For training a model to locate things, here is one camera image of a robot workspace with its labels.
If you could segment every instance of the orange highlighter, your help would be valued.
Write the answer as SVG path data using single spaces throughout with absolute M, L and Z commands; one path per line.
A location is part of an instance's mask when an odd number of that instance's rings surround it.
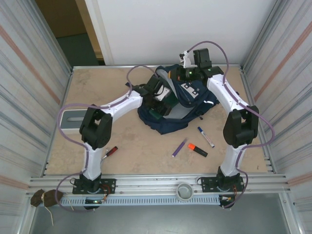
M 193 145 L 193 144 L 189 144 L 189 148 L 193 151 L 195 151 L 196 153 L 204 156 L 204 157 L 207 157 L 208 153 L 203 151 L 202 149 L 198 148 L 197 146 Z

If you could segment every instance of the navy blue bag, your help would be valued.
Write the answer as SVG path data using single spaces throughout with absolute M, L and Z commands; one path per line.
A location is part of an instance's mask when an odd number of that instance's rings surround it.
M 169 67 L 160 66 L 156 69 L 156 72 L 164 79 L 164 83 L 169 83 L 166 87 L 171 88 L 175 93 L 181 108 L 189 111 L 188 114 L 180 119 L 166 117 L 157 119 L 150 113 L 149 108 L 145 105 L 140 106 L 137 110 L 139 118 L 145 124 L 150 126 L 151 129 L 157 130 L 160 134 L 172 133 L 186 128 L 190 121 L 204 115 L 210 108 L 218 104 L 215 95 L 199 80 L 192 81 L 191 83 L 168 80 L 167 73 L 170 70 L 175 69 L 177 66 L 179 65 L 176 64 Z

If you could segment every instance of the orange cap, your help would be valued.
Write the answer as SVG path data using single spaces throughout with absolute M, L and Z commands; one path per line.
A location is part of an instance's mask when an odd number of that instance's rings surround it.
M 195 149 L 195 145 L 193 145 L 193 144 L 189 144 L 189 148 L 191 149 L 191 150 L 194 150 Z

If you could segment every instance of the backpack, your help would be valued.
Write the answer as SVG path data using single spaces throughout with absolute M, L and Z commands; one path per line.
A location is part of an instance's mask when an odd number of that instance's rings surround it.
M 156 68 L 164 86 L 169 88 L 177 98 L 178 104 L 169 115 L 156 118 L 151 114 L 150 108 L 144 104 L 137 109 L 139 118 L 160 134 L 172 133 L 186 128 L 190 121 L 204 115 L 210 108 L 219 104 L 215 95 L 200 80 L 184 82 L 169 79 L 168 72 L 177 66 L 179 65 Z

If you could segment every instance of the screwdriver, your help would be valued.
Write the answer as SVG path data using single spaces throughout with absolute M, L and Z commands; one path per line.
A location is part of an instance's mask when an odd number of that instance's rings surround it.
M 115 147 L 112 148 L 110 151 L 108 151 L 108 152 L 106 153 L 106 155 L 101 159 L 101 162 L 102 162 L 106 157 L 112 155 L 117 149 L 118 149 L 118 147 L 115 146 Z

